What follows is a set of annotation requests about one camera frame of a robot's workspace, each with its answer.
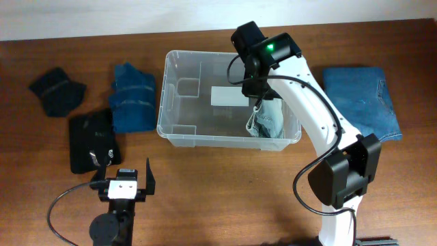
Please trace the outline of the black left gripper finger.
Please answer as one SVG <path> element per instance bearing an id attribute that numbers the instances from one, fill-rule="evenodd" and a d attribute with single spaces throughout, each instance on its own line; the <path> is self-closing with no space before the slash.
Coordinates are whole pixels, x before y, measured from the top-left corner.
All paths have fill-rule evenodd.
<path id="1" fill-rule="evenodd" d="M 154 178 L 154 175 L 153 175 L 151 167 L 150 167 L 150 159 L 147 158 L 147 160 L 146 160 L 146 186 L 145 186 L 146 195 L 155 194 L 155 188 L 156 188 L 156 180 Z"/>
<path id="2" fill-rule="evenodd" d="M 97 168 L 96 173 L 91 178 L 91 181 L 94 182 L 94 181 L 104 180 L 105 179 L 105 175 L 106 175 L 106 168 L 107 168 L 107 166 L 105 164 L 100 164 L 98 162 L 98 159 L 96 157 L 94 157 L 94 156 L 91 159 L 93 161 L 93 164 Z"/>

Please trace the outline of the light grey jeans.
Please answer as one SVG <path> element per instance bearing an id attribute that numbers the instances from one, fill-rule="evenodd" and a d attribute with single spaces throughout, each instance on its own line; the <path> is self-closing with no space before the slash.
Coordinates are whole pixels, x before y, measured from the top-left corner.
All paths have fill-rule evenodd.
<path id="1" fill-rule="evenodd" d="M 282 100 L 262 100 L 255 105 L 246 123 L 246 130 L 252 137 L 283 139 Z"/>

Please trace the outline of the blue jeans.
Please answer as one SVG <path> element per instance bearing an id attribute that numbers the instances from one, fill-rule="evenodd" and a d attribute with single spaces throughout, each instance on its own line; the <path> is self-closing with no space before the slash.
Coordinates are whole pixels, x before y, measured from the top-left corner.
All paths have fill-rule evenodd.
<path id="1" fill-rule="evenodd" d="M 363 136 L 374 134 L 381 142 L 402 140 L 383 69 L 326 68 L 322 76 L 326 95 Z"/>

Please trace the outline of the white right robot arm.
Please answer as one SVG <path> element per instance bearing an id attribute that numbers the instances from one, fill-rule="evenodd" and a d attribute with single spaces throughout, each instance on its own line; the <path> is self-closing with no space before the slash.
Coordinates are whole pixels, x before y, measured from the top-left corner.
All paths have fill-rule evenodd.
<path id="1" fill-rule="evenodd" d="M 322 227 L 312 245 L 360 245 L 356 210 L 373 182 L 381 143 L 374 134 L 363 136 L 330 101 L 308 67 L 301 49 L 288 33 L 267 38 L 255 22 L 239 26 L 231 35 L 237 57 L 244 64 L 242 94 L 263 100 L 281 99 L 306 130 L 317 157 L 302 168 L 292 183 L 308 175 L 311 190 L 322 203 L 317 210 L 301 197 L 299 203 L 321 216 Z"/>

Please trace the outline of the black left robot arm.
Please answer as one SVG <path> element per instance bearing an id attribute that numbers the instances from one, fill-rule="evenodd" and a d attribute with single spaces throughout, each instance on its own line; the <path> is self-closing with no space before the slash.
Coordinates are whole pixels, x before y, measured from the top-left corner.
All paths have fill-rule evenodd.
<path id="1" fill-rule="evenodd" d="M 109 204 L 108 211 L 98 215 L 89 226 L 89 236 L 97 246 L 131 246 L 135 205 L 155 193 L 156 181 L 150 167 L 145 164 L 146 186 L 138 187 L 136 169 L 119 169 L 116 177 L 105 178 L 91 187 L 98 191 L 101 202 Z"/>

